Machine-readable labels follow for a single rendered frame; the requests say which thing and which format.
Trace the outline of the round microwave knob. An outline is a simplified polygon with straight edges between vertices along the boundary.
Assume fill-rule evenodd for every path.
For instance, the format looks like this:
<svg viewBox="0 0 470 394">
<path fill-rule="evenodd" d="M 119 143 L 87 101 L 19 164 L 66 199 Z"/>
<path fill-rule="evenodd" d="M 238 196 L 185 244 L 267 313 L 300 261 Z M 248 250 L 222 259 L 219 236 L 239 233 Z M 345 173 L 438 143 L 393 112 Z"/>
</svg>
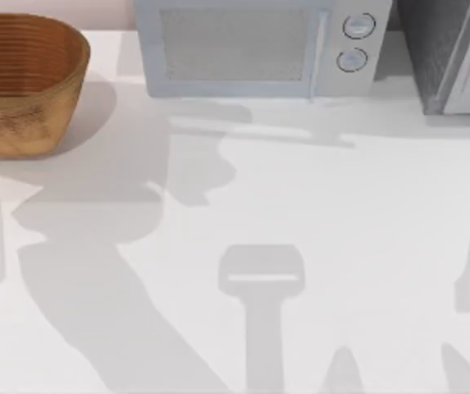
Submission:
<svg viewBox="0 0 470 394">
<path fill-rule="evenodd" d="M 345 73 L 362 70 L 368 63 L 368 55 L 361 48 L 342 51 L 336 58 L 336 65 Z"/>
<path fill-rule="evenodd" d="M 376 28 L 376 20 L 369 13 L 348 16 L 343 23 L 343 32 L 350 39 L 365 39 Z"/>
</svg>

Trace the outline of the brown wooden basket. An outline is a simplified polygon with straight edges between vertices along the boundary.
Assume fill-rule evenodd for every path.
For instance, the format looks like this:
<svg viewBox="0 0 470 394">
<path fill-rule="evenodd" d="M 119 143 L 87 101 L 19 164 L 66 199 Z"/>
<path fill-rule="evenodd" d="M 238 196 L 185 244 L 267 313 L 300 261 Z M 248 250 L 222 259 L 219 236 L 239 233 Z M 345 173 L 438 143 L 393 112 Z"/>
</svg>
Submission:
<svg viewBox="0 0 470 394">
<path fill-rule="evenodd" d="M 64 21 L 0 12 L 0 158 L 31 158 L 60 143 L 90 59 L 84 35 Z"/>
</svg>

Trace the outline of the pale microwave oven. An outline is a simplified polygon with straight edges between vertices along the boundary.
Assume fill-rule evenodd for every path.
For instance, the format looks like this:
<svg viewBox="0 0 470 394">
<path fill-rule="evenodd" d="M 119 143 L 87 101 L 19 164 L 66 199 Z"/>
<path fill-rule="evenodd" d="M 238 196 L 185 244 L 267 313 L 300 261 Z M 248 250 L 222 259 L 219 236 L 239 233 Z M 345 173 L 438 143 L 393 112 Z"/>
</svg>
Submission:
<svg viewBox="0 0 470 394">
<path fill-rule="evenodd" d="M 321 58 L 316 66 L 316 84 L 309 97 L 356 97 L 368 92 L 380 56 L 387 22 L 393 0 L 335 0 L 335 10 L 327 21 L 324 41 L 318 44 Z M 369 13 L 376 20 L 376 28 L 365 39 L 350 39 L 343 32 L 343 23 L 348 16 Z M 361 48 L 368 55 L 367 65 L 360 71 L 345 73 L 336 65 L 342 51 Z"/>
</svg>

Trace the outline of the microwave door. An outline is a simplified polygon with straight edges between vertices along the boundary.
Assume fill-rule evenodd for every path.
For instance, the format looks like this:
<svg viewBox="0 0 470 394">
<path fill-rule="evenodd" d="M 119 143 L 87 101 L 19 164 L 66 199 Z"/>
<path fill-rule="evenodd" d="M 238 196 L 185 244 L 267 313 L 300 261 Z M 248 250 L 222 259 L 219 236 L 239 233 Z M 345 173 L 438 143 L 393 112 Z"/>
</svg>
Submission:
<svg viewBox="0 0 470 394">
<path fill-rule="evenodd" d="M 158 98 L 309 97 L 335 0 L 134 0 Z"/>
</svg>

